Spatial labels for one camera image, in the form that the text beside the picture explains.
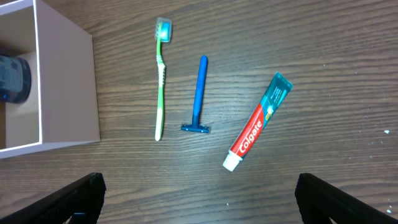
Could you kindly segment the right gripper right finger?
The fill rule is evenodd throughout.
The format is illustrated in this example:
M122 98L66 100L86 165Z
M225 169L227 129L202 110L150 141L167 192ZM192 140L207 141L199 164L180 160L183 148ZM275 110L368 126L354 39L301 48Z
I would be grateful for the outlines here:
M304 224L397 224L395 218L310 173L299 175L295 198Z

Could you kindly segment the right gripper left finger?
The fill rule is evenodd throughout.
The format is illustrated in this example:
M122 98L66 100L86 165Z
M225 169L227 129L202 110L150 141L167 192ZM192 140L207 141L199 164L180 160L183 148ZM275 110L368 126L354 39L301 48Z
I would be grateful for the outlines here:
M2 224L96 224L104 204L103 175L90 173L39 201L4 218Z

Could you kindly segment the clear pump soap bottle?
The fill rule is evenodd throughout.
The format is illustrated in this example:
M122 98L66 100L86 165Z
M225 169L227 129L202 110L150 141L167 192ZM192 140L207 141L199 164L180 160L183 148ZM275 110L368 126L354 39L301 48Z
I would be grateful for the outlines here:
M32 75L28 62L20 57L1 54L1 102L25 102L31 86Z

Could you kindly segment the green white toothbrush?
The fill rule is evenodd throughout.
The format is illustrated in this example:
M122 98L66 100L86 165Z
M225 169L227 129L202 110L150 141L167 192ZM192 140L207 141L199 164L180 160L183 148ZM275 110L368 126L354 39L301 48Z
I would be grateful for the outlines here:
M157 116L155 124L155 140L160 141L164 125L164 84L166 65L162 58L162 43L171 40L172 21L163 17L158 17L155 28L156 62L158 70L158 97L157 97Z

